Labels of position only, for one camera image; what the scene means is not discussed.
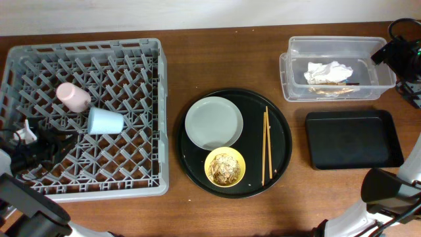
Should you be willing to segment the pink cup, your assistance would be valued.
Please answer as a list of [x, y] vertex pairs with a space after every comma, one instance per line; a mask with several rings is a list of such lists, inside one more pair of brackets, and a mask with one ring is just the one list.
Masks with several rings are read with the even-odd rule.
[[70, 82], [60, 84], [56, 90], [56, 96], [70, 111], [75, 113], [88, 109], [91, 102], [90, 94]]

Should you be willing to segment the light blue cup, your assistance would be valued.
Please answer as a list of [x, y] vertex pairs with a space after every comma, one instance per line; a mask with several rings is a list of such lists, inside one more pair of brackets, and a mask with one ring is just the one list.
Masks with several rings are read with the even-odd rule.
[[124, 127], [124, 117], [105, 109], [92, 107], [89, 110], [87, 133], [89, 135], [119, 134]]

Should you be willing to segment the white napkin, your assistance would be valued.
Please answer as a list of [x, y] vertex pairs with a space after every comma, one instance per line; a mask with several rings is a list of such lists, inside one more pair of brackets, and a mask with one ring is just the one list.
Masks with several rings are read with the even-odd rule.
[[328, 64], [309, 62], [303, 75], [310, 85], [339, 84], [353, 75], [353, 69], [337, 61]]

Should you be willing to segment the gold foil wrapper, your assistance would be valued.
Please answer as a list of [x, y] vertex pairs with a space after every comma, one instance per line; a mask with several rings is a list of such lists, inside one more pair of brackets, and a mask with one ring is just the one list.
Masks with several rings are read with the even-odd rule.
[[328, 82], [321, 83], [317, 86], [309, 88], [309, 91], [317, 95], [326, 97], [338, 97], [351, 92], [358, 92], [360, 90], [359, 83], [346, 83], [346, 82]]

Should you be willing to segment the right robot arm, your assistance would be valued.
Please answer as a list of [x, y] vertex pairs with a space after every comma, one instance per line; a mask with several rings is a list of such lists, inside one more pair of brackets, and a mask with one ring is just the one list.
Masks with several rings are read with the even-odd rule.
[[[400, 78], [396, 90], [407, 101], [420, 100], [414, 86], [420, 83], [420, 40], [390, 34], [391, 41], [371, 59], [385, 63]], [[311, 236], [381, 236], [390, 226], [420, 220], [420, 140], [393, 174], [370, 169], [364, 177], [360, 199], [344, 214], [322, 221]]]

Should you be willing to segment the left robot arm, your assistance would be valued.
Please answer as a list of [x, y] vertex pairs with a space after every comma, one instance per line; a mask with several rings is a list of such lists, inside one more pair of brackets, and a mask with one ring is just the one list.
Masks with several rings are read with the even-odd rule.
[[1, 129], [1, 225], [15, 208], [22, 216], [2, 236], [108, 236], [74, 224], [70, 215], [29, 183], [49, 174], [76, 145], [76, 132], [44, 129], [38, 119], [20, 130]]

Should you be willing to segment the grey dishwasher rack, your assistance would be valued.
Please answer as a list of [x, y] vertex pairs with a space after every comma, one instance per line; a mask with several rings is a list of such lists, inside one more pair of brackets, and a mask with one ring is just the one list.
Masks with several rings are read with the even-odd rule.
[[[56, 96], [70, 82], [91, 107], [120, 113], [119, 134], [89, 135], [89, 113]], [[12, 47], [1, 78], [1, 129], [26, 119], [78, 133], [76, 147], [28, 185], [57, 202], [160, 196], [169, 187], [167, 63], [156, 38]]]

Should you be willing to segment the clear plastic bin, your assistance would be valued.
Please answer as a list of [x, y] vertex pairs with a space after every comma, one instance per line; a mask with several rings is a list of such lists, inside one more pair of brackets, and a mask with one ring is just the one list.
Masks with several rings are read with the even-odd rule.
[[[378, 37], [294, 36], [287, 52], [280, 56], [280, 80], [288, 102], [366, 101], [376, 100], [397, 82], [395, 73], [384, 63], [376, 65], [371, 56], [386, 45]], [[337, 61], [353, 69], [343, 82], [359, 83], [358, 92], [326, 97], [309, 91], [304, 73], [309, 62], [328, 64]]]

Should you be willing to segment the black rectangular tray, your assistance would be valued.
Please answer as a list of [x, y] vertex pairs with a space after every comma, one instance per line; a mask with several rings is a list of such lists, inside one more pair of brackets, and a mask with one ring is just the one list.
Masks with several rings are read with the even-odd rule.
[[385, 110], [311, 112], [305, 127], [314, 169], [388, 168], [404, 163], [393, 117]]

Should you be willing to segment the right wooden chopstick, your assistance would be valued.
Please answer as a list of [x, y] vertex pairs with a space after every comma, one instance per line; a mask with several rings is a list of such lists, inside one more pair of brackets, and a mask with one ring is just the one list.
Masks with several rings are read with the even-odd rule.
[[270, 122], [269, 122], [269, 111], [268, 107], [266, 106], [266, 137], [267, 137], [267, 147], [268, 147], [268, 163], [269, 163], [269, 177], [270, 179], [273, 178], [272, 172], [272, 150], [271, 150], [271, 138], [270, 138]]

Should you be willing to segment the wooden chopstick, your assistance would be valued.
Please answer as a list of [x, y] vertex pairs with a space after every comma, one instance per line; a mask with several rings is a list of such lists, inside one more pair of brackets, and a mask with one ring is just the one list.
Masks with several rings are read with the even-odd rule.
[[268, 147], [268, 163], [269, 163], [269, 177], [270, 179], [273, 178], [272, 172], [272, 150], [271, 150], [271, 138], [270, 138], [270, 122], [269, 122], [269, 111], [268, 107], [266, 106], [266, 137], [267, 137], [267, 147]]
[[263, 132], [262, 132], [262, 180], [264, 186], [266, 169], [266, 112], [263, 114]]

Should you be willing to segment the left wooden chopstick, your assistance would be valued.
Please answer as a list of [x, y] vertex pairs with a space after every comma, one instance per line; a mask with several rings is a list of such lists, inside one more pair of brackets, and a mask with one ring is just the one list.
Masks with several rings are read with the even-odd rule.
[[266, 112], [263, 114], [263, 132], [262, 132], [262, 180], [264, 186], [266, 169]]

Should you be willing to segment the round black tray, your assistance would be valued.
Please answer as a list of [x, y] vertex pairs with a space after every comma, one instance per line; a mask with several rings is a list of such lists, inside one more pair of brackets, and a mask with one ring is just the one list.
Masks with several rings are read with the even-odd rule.
[[[188, 138], [185, 117], [181, 117], [176, 138], [178, 160], [187, 176], [198, 187], [223, 198], [247, 198], [264, 192], [284, 174], [292, 152], [292, 137], [284, 115], [279, 108], [264, 96], [244, 89], [223, 89], [209, 93], [230, 100], [240, 110], [244, 127], [233, 148], [245, 160], [245, 175], [238, 184], [229, 188], [214, 185], [205, 174], [205, 159], [210, 153], [197, 147]], [[270, 126], [272, 177], [266, 171], [262, 180], [263, 113], [268, 111]]]

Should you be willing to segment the grey plate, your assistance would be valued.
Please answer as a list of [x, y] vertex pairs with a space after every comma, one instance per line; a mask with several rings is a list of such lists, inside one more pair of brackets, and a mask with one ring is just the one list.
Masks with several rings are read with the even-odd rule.
[[185, 130], [188, 138], [201, 149], [230, 147], [241, 136], [243, 116], [228, 99], [204, 97], [188, 109]]

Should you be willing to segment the yellow bowl with food scraps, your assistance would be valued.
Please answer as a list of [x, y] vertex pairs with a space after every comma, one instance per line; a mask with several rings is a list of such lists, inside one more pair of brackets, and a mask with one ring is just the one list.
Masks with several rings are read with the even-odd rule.
[[234, 148], [219, 147], [208, 154], [204, 171], [212, 184], [221, 188], [230, 188], [238, 184], [245, 176], [245, 160]]

